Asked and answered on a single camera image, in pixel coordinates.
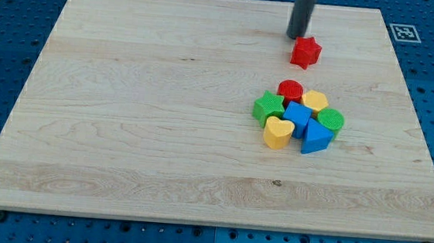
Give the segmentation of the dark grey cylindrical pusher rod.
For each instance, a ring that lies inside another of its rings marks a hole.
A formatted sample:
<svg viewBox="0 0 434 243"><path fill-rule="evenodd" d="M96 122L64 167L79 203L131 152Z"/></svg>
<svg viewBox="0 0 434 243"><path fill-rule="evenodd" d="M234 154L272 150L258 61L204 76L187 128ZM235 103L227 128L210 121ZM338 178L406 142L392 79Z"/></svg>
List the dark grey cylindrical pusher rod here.
<svg viewBox="0 0 434 243"><path fill-rule="evenodd" d="M304 37L317 0L295 0L286 34L290 39Z"/></svg>

